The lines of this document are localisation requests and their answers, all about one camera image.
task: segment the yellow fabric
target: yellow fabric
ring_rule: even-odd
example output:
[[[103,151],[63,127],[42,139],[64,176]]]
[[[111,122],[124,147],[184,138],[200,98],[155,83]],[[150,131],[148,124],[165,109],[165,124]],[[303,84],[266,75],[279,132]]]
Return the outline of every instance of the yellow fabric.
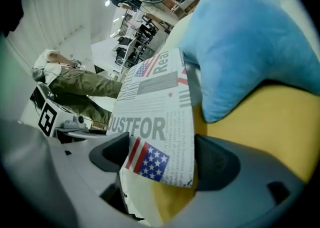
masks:
[[[193,109],[193,118],[196,134],[266,151],[305,182],[318,162],[320,97],[300,89],[266,84],[218,122],[205,123],[200,105]],[[194,188],[154,182],[154,199],[164,223],[191,201]]]

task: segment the person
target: person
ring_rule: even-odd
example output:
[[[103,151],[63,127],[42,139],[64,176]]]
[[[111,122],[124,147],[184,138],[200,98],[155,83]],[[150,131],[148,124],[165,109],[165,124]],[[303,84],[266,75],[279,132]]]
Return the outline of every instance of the person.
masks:
[[[163,3],[149,3],[140,0],[128,1],[128,0],[110,0],[118,8],[125,10],[141,10],[144,13],[149,13],[166,23],[175,26],[179,19],[169,10]]]
[[[65,58],[57,50],[44,50],[33,70],[43,71],[44,82],[57,95],[58,104],[92,121],[105,125],[109,123],[111,112],[101,108],[88,96],[116,99],[122,87],[121,82],[81,69],[78,61]]]
[[[136,31],[140,30],[147,38],[152,37],[152,35],[154,34],[154,31],[152,29],[148,28],[143,23],[141,23],[137,20],[134,20],[131,18],[127,21],[127,23],[129,25],[131,25],[132,29],[134,29]]]

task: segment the star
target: star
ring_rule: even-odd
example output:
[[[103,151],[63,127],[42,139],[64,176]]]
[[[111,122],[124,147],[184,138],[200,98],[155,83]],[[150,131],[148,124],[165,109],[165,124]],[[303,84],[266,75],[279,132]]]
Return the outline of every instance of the star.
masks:
[[[156,172],[156,175],[157,175],[157,176],[158,176],[158,175],[161,176],[162,171],[160,171],[160,169],[156,170],[155,172]]]
[[[154,156],[155,156],[156,158],[159,158],[159,154],[160,154],[160,152],[156,151],[156,152],[154,153]]]
[[[154,164],[155,164],[155,166],[160,167],[160,163],[161,163],[161,162],[157,160]]]
[[[168,157],[164,156],[160,158],[162,160],[162,162],[167,162]]]

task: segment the white wall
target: white wall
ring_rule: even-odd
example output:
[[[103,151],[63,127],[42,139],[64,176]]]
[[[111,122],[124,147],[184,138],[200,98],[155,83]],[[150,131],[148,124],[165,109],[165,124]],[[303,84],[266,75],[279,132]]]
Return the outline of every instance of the white wall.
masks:
[[[91,45],[93,63],[106,71],[120,73],[121,67],[115,63],[116,57],[112,55],[112,49],[117,44],[116,38],[108,38]]]

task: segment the american flag print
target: american flag print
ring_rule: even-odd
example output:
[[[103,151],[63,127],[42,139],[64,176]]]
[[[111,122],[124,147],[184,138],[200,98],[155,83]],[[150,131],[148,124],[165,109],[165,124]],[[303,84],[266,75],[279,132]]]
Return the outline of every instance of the american flag print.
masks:
[[[145,178],[160,182],[170,157],[153,147],[151,144],[141,143],[138,137],[134,143],[125,168]]]
[[[160,56],[161,54],[159,54],[157,57],[154,56],[144,61],[140,68],[136,71],[134,77],[149,77]]]

